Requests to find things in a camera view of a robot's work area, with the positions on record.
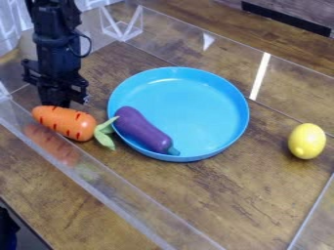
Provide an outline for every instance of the toy lemon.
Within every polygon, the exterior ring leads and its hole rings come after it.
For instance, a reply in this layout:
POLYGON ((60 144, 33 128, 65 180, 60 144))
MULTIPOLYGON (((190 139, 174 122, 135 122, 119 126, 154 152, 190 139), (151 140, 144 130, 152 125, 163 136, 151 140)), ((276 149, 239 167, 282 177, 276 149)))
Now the toy lemon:
POLYGON ((289 137, 290 152, 301 159, 313 159, 323 151, 326 135, 311 123, 297 126, 289 137))

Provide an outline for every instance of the eggplant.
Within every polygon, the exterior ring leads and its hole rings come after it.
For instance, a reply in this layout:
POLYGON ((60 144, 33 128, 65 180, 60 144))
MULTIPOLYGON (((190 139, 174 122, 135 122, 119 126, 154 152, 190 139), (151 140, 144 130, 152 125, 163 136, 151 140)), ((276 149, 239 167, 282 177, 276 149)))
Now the eggplant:
POLYGON ((171 155, 180 155, 174 148, 172 139, 144 118, 131 106, 122 106, 115 113, 119 116, 113 126, 120 135, 136 141, 148 150, 171 155))

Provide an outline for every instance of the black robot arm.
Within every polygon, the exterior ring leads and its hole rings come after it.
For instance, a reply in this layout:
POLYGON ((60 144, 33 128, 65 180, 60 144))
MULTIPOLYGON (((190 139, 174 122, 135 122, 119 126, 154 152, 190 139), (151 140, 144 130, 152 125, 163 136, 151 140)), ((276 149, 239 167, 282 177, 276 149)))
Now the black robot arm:
POLYGON ((23 60, 24 80, 36 86, 41 104, 68 107, 87 102, 87 81, 81 68, 80 10, 75 0, 25 0, 33 24, 32 40, 37 61, 23 60))

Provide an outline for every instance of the plastic plate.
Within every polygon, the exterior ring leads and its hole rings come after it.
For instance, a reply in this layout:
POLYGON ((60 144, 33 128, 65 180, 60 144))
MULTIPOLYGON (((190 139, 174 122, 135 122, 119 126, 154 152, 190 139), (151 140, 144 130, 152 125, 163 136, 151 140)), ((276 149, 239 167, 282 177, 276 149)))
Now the plastic plate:
POLYGON ((180 155, 150 151, 122 135, 142 154, 164 161, 202 160, 222 152, 244 133, 248 103, 238 88, 220 76, 188 67, 162 67, 130 77, 108 101, 108 116, 124 106, 139 110, 174 141, 180 155))

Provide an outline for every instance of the plastic toy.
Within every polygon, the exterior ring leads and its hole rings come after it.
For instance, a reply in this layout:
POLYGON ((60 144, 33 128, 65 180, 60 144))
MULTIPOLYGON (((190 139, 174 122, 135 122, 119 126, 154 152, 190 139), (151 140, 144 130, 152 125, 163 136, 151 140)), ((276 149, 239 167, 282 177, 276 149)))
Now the plastic toy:
POLYGON ((131 106, 118 109, 115 128, 131 139, 136 140, 150 150, 158 153, 179 155, 180 152, 172 147, 172 139, 143 117, 140 112, 131 106))
POLYGON ((96 125, 96 120, 89 114, 55 105, 40 105, 33 108, 31 113, 41 125, 64 137, 79 142, 85 142, 95 137, 104 146, 115 149, 107 134, 113 132, 111 123, 118 117, 112 117, 103 124, 96 125))
POLYGON ((315 158, 325 149, 326 135, 311 123, 297 126, 289 137, 289 149, 299 159, 315 158))

